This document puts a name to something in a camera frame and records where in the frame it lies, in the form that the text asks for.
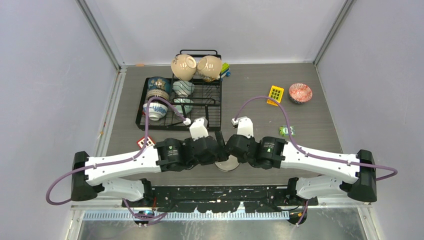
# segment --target round disc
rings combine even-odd
[[[228,160],[215,162],[215,166],[223,172],[230,172],[236,169],[240,163],[237,161],[237,157],[230,155]]]

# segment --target white cable clip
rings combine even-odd
[[[184,125],[188,126],[188,125],[192,124],[192,121],[190,120],[190,118],[187,117],[186,119],[184,119],[184,121],[182,123]]]
[[[237,124],[239,124],[239,120],[240,120],[240,117],[237,119],[231,118],[231,124],[235,127],[237,126]]]

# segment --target black wire dish rack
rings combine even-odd
[[[214,54],[200,54],[205,52],[214,52]],[[212,55],[218,58],[222,58],[216,50],[189,50],[184,49],[179,51],[179,54],[189,54],[193,58],[199,61],[207,55]],[[175,81],[181,81],[174,74],[172,78],[167,78],[171,86],[174,85]],[[148,91],[149,77],[146,78],[143,91],[141,94],[140,105],[138,106],[137,117],[135,123],[138,128],[145,130],[146,116],[143,112],[143,105],[147,103],[147,91]],[[174,91],[169,96],[169,102],[174,106],[181,106],[182,114],[184,117],[189,118],[193,122],[197,118],[205,117],[207,119],[206,128],[208,131],[217,132],[221,130],[221,116],[222,116],[222,79],[217,79],[212,82],[205,82],[199,77],[198,74],[190,80],[194,84],[194,91],[188,97],[178,96]],[[186,107],[192,107],[191,111],[187,112]],[[167,131],[188,131],[190,126],[183,124],[183,121],[168,107],[168,111],[164,117],[158,121],[148,121],[149,130],[167,130]]]

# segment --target green toy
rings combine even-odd
[[[294,136],[295,134],[295,128],[293,126],[290,126],[290,130],[291,130],[291,135]],[[289,129],[287,128],[287,126],[280,126],[279,127],[279,134],[283,137],[285,137],[286,135],[289,135]]]
[[[224,78],[224,77],[229,77],[230,74],[231,74],[230,65],[228,63],[224,62],[222,64],[222,69],[221,69],[221,74],[220,74],[221,79]]]

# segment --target red and white object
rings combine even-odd
[[[303,104],[312,98],[311,88],[304,83],[295,83],[288,89],[290,100],[296,104]]]
[[[143,137],[142,139],[138,140],[137,144],[138,146],[140,146],[140,148],[143,147],[143,144],[145,143],[145,138]],[[146,144],[146,148],[149,146],[154,146],[156,144],[155,141],[153,141],[150,136],[147,136],[147,144]]]

